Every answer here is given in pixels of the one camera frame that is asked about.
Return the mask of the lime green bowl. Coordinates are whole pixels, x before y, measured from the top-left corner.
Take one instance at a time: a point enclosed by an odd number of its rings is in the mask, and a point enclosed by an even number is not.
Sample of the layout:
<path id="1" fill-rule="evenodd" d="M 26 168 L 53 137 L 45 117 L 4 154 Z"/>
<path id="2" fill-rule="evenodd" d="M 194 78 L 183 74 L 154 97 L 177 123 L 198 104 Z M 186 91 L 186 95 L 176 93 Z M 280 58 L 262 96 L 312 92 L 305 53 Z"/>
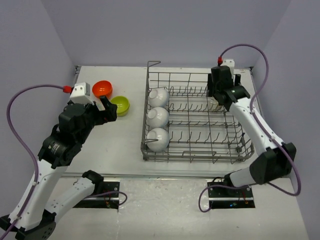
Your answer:
<path id="1" fill-rule="evenodd" d="M 129 100 L 121 95 L 113 97 L 110 102 L 115 105 L 130 105 Z"/>
<path id="2" fill-rule="evenodd" d="M 129 109 L 130 105 L 118 104 L 116 110 L 117 117 L 124 117 L 128 114 Z"/>

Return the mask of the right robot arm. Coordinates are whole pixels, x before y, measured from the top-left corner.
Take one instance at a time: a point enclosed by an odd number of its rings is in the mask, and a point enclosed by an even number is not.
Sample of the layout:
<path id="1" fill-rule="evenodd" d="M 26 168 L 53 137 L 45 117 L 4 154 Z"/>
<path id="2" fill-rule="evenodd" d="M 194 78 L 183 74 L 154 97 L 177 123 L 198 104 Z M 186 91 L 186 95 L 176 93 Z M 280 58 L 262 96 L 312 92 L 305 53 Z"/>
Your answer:
<path id="1" fill-rule="evenodd" d="M 297 152 L 295 145 L 285 143 L 271 130 L 251 104 L 248 91 L 234 83 L 231 69 L 226 65 L 211 68 L 207 86 L 209 96 L 224 106 L 243 127 L 258 155 L 250 166 L 225 176 L 224 193 L 233 197 L 242 186 L 262 185 L 288 175 Z"/>

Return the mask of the beige blue patterned bowl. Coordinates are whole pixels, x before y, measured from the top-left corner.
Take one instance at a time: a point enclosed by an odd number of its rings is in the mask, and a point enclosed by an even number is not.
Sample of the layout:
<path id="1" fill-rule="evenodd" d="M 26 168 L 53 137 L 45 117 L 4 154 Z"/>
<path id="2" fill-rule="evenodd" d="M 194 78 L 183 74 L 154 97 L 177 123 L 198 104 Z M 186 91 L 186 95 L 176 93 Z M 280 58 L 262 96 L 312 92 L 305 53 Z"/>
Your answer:
<path id="1" fill-rule="evenodd" d="M 95 102 L 95 105 L 97 106 L 97 108 L 98 108 L 99 111 L 104 111 L 104 110 L 105 110 L 105 107 L 104 107 L 104 105 L 102 104 L 101 101 L 97 100 L 97 101 Z"/>

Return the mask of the orange bowl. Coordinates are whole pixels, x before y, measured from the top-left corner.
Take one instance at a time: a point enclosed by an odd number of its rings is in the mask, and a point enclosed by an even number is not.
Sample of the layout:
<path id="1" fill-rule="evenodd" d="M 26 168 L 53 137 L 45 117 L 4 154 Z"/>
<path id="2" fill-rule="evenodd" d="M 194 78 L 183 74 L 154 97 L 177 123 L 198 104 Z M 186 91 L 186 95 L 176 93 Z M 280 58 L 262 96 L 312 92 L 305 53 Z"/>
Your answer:
<path id="1" fill-rule="evenodd" d="M 99 87 L 94 92 L 94 95 L 97 98 L 107 97 L 108 99 L 110 99 L 110 97 L 112 96 L 112 93 L 113 93 L 113 89 L 110 87 Z"/>
<path id="2" fill-rule="evenodd" d="M 97 97 L 106 96 L 109 98 L 113 93 L 113 86 L 107 80 L 96 82 L 92 87 L 92 93 Z"/>

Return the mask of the floral patterned bowl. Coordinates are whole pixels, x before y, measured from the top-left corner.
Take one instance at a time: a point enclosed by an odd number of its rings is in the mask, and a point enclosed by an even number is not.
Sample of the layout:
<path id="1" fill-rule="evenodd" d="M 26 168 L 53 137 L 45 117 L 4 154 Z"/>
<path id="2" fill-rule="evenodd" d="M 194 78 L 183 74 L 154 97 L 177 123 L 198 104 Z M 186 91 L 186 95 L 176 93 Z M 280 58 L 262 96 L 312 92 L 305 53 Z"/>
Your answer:
<path id="1" fill-rule="evenodd" d="M 210 99 L 208 100 L 208 108 L 209 108 L 210 111 L 217 112 L 222 107 L 223 106 L 219 105 L 219 102 L 214 97 L 210 97 Z"/>

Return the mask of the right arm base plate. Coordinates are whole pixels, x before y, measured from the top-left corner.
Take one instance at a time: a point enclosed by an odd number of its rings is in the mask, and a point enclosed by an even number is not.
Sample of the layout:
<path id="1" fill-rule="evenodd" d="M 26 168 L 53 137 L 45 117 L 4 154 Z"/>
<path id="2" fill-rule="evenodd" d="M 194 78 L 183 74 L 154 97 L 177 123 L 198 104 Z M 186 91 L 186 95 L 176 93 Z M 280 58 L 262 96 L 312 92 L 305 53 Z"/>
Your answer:
<path id="1" fill-rule="evenodd" d="M 221 187 L 212 187 L 222 185 L 223 179 L 215 177 L 207 182 L 210 188 L 207 190 L 209 198 L 209 207 L 213 209 L 254 209 L 255 202 L 251 187 L 243 189 L 226 189 Z"/>

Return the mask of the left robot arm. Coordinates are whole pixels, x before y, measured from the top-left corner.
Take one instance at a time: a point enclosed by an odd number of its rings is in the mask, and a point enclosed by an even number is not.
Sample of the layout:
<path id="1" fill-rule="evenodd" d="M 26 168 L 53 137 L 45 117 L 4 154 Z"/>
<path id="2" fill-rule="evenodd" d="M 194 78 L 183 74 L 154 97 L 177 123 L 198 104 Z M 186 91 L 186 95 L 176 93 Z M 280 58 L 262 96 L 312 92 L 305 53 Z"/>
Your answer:
<path id="1" fill-rule="evenodd" d="M 46 240 L 67 211 L 84 198 L 103 193 L 104 178 L 88 170 L 67 192 L 49 201 L 59 179 L 81 151 L 92 129 L 117 119 L 117 105 L 105 96 L 100 97 L 100 101 L 103 110 L 99 110 L 96 103 L 70 101 L 58 116 L 58 124 L 43 141 L 25 193 L 14 211 L 0 218 L 0 227 L 6 234 L 15 232 L 17 240 Z"/>

